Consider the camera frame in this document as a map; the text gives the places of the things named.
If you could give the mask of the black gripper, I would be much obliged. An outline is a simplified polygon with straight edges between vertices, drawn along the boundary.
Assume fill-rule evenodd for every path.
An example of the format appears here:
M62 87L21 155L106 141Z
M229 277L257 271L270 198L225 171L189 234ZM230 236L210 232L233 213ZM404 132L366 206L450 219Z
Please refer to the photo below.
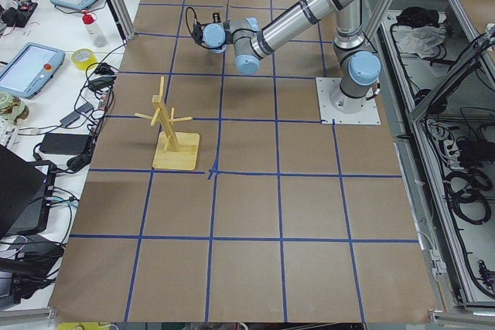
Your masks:
M203 44L204 44L203 30L204 30L204 27L202 24L200 24L198 22L193 24L192 37L193 37L194 42L199 46L203 46Z

